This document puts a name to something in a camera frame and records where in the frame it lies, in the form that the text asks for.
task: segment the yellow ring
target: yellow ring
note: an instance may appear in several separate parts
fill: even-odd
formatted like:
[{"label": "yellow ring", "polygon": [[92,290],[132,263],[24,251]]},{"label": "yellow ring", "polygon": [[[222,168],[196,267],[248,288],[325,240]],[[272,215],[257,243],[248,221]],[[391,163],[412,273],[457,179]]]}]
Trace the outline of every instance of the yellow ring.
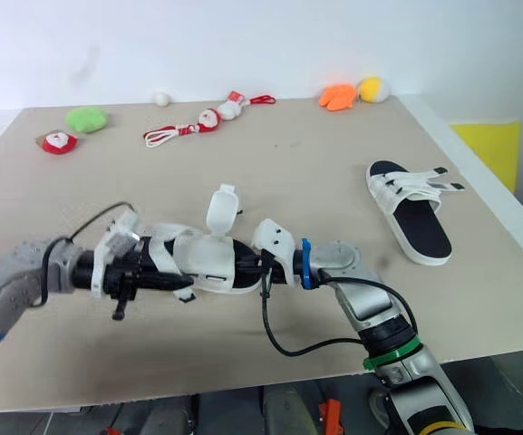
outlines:
[{"label": "yellow ring", "polygon": [[421,430],[421,433],[419,435],[430,435],[434,431],[438,429],[446,429],[446,428],[455,428],[455,429],[464,429],[466,430],[463,425],[460,423],[455,423],[454,421],[437,421],[436,423],[429,424],[427,427],[425,427],[423,430]]}]

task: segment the yellow ball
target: yellow ball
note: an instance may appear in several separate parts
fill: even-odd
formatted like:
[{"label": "yellow ball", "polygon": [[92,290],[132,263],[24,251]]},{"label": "yellow ball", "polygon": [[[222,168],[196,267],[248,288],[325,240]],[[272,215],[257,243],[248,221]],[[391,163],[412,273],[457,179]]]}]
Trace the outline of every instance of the yellow ball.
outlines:
[{"label": "yellow ball", "polygon": [[380,77],[369,77],[358,84],[358,98],[365,102],[383,102],[390,93],[390,84]]}]

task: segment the black cable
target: black cable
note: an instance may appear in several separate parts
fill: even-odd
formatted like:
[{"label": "black cable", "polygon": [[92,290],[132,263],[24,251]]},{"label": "black cable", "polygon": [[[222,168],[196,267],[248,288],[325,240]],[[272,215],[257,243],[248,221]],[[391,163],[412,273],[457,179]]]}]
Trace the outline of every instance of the black cable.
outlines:
[{"label": "black cable", "polygon": [[112,419],[110,425],[108,426],[109,428],[114,427],[114,424],[116,424],[116,420],[120,416],[120,413],[121,413],[123,407],[124,407],[124,403],[121,403],[120,406],[118,407],[118,410],[116,410],[116,414],[114,414],[114,418]]},{"label": "black cable", "polygon": [[47,302],[48,297],[48,291],[47,291],[47,277],[48,272],[50,268],[50,255],[52,254],[53,249],[55,246],[60,242],[68,242],[71,243],[72,240],[66,236],[58,237],[56,238],[52,243],[50,243],[44,252],[44,257],[42,258],[42,268],[40,271],[40,303],[39,304],[33,304],[32,308],[39,308],[40,306],[44,306]]},{"label": "black cable", "polygon": [[385,290],[390,295],[394,296],[396,299],[398,299],[400,301],[400,303],[404,307],[404,310],[406,311],[406,314],[408,315],[412,329],[414,330],[415,333],[418,333],[418,325],[416,324],[416,319],[414,318],[414,313],[412,312],[412,309],[406,302],[406,299],[404,299],[400,293],[398,293],[396,290],[389,287],[388,285],[379,283],[377,281],[371,281],[369,279],[354,278],[351,276],[330,276],[330,277],[324,278],[320,281],[320,284],[327,284],[327,283],[366,284],[366,285],[371,285],[372,287],[378,287],[378,288],[381,288],[382,290]]},{"label": "black cable", "polygon": [[362,340],[358,340],[357,338],[333,338],[331,340],[325,340],[320,343],[312,344],[311,346],[307,346],[306,348],[300,349],[299,351],[288,351],[287,349],[283,348],[281,344],[277,342],[276,337],[273,335],[273,331],[271,331],[271,325],[269,324],[269,317],[267,315],[267,298],[269,296],[269,292],[271,291],[271,285],[267,288],[266,278],[267,274],[261,275],[261,311],[263,314],[263,325],[265,326],[265,332],[267,334],[267,337],[269,338],[269,341],[271,342],[271,344],[273,344],[273,347],[275,347],[280,353],[282,353],[285,356],[300,356],[320,349],[322,347],[328,346],[330,344],[362,344]]},{"label": "black cable", "polygon": [[121,201],[121,202],[112,204],[111,206],[105,208],[104,210],[102,210],[102,211],[96,213],[94,216],[90,217],[83,225],[81,225],[78,229],[76,229],[70,236],[70,240],[74,240],[76,236],[78,236],[82,231],[84,231],[84,229],[86,229],[91,224],[93,224],[94,221],[96,221],[98,218],[101,218],[103,215],[105,215],[109,211],[114,210],[115,208],[118,208],[121,206],[126,206],[130,210],[136,211],[130,202]]},{"label": "black cable", "polygon": [[126,206],[132,211],[136,211],[132,204],[130,202],[121,201],[117,202],[115,204],[112,204],[111,206],[105,208],[104,210],[96,213],[93,217],[88,219],[83,225],[81,225],[78,229],[76,229],[71,236],[66,237],[58,237],[56,238],[52,243],[50,243],[44,252],[44,257],[42,258],[42,268],[40,273],[40,290],[41,290],[41,298],[39,304],[32,305],[32,308],[38,308],[40,306],[44,306],[48,299],[48,285],[47,285],[47,277],[49,273],[50,268],[50,255],[52,254],[53,249],[55,246],[60,242],[66,242],[66,243],[73,243],[73,240],[75,237],[77,237],[84,229],[89,227],[93,222],[95,222],[98,218],[101,218],[103,215],[108,213],[111,210],[114,210],[115,208]]}]

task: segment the orange plush toy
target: orange plush toy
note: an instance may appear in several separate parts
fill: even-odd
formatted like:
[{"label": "orange plush toy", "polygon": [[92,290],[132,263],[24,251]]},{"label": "orange plush toy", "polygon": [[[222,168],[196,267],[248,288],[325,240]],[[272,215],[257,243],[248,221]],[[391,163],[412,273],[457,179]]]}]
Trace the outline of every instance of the orange plush toy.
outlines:
[{"label": "orange plush toy", "polygon": [[358,91],[352,84],[336,84],[325,88],[319,99],[319,105],[325,106],[329,111],[342,111],[352,107]]}]

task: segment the slide sandal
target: slide sandal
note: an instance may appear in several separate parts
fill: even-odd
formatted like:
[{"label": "slide sandal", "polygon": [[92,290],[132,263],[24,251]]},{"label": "slide sandal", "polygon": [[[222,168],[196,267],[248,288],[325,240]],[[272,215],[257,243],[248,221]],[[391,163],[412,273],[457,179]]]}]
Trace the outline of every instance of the slide sandal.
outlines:
[{"label": "slide sandal", "polygon": [[445,168],[436,168],[412,173],[385,160],[376,161],[366,171],[368,189],[402,251],[421,265],[443,265],[452,254],[449,238],[435,213],[441,206],[441,192],[461,191],[464,187],[459,183],[430,181],[447,172]]}]

